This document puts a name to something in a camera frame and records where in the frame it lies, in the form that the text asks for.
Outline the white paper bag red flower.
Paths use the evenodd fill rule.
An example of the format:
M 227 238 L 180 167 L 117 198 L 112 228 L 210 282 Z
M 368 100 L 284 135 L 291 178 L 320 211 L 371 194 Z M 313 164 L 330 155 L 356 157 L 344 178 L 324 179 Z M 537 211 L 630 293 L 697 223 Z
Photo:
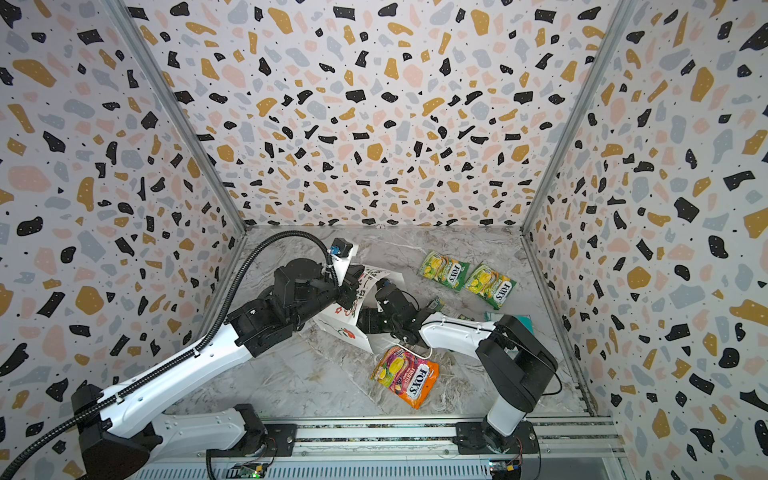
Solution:
M 390 327 L 383 325 L 383 310 L 375 299 L 376 283 L 380 280 L 388 280 L 405 291 L 401 273 L 364 265 L 352 309 L 332 304 L 313 318 L 318 328 L 368 354 L 382 354 L 391 346 L 403 344 L 402 339 L 392 336 Z

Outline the orange snack pack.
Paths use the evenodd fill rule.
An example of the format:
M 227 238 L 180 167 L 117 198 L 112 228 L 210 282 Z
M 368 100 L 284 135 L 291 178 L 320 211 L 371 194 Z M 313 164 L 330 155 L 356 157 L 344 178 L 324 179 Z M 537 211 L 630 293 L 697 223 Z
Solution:
M 439 373 L 437 363 L 401 346 L 393 346 L 381 358 L 371 379 L 418 410 L 436 384 Z

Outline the green Fox's candy bag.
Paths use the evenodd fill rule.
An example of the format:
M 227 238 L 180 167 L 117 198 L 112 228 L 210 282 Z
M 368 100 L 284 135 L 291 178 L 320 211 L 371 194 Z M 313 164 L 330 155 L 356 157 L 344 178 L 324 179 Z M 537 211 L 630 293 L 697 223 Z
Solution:
M 431 250 L 422 261 L 418 274 L 447 288 L 459 291 L 466 282 L 470 264 Z
M 493 309 L 500 310 L 516 285 L 517 282 L 507 275 L 487 264 L 480 264 L 469 275 L 464 288 L 481 297 Z
M 433 299 L 427 306 L 430 311 L 441 312 L 445 307 L 445 302 L 441 298 Z

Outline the teal Fox's candy bag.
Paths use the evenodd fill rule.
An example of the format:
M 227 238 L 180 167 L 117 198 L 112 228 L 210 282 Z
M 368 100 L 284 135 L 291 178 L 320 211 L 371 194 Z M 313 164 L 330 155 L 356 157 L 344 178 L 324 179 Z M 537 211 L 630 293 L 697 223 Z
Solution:
M 484 313 L 484 320 L 486 322 L 497 322 L 505 317 L 506 314 L 502 312 L 486 311 Z M 531 333 L 534 333 L 533 322 L 530 317 L 524 315 L 517 315 L 516 319 Z

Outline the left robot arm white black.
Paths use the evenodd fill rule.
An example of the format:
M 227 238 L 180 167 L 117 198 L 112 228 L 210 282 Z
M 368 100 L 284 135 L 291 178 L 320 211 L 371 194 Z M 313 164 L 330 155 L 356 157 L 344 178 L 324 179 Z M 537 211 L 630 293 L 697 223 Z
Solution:
M 317 262 L 300 258 L 274 273 L 274 283 L 255 299 L 229 313 L 214 337 L 184 349 L 147 373 L 100 391 L 79 389 L 77 413 L 110 395 L 114 404 L 86 414 L 78 423 L 79 443 L 89 479 L 126 479 L 147 463 L 185 453 L 250 456 L 277 452 L 279 446 L 253 407 L 238 404 L 218 413 L 175 417 L 165 409 L 214 377 L 288 340 L 332 305 L 350 307 L 365 271 L 345 262 L 342 281 Z

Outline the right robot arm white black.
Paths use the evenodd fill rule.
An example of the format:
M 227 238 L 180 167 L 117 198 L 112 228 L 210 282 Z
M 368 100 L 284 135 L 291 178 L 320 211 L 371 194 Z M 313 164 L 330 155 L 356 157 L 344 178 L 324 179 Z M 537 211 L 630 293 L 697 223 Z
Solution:
M 557 377 L 557 360 L 517 317 L 477 322 L 434 308 L 419 310 L 388 280 L 377 283 L 375 300 L 375 307 L 358 315 L 364 333 L 388 334 L 407 345 L 450 350 L 481 363 L 497 391 L 483 420 L 489 443 L 509 439 Z

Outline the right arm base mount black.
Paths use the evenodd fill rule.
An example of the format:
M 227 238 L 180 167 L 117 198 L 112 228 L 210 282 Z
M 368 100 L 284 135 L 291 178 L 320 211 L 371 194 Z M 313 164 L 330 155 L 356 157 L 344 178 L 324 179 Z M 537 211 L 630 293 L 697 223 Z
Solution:
M 462 455 L 518 455 L 539 452 L 537 435 L 528 421 L 521 421 L 509 435 L 497 432 L 486 421 L 458 422 L 455 429 L 453 443 Z

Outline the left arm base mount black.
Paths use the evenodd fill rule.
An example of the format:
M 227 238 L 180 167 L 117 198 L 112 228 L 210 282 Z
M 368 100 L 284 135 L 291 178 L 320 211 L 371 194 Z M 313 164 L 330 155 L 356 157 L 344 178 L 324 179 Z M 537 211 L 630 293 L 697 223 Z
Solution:
M 270 423 L 265 427 L 248 431 L 231 448 L 206 451 L 210 458 L 274 458 L 290 457 L 297 437 L 298 425 L 293 423 Z

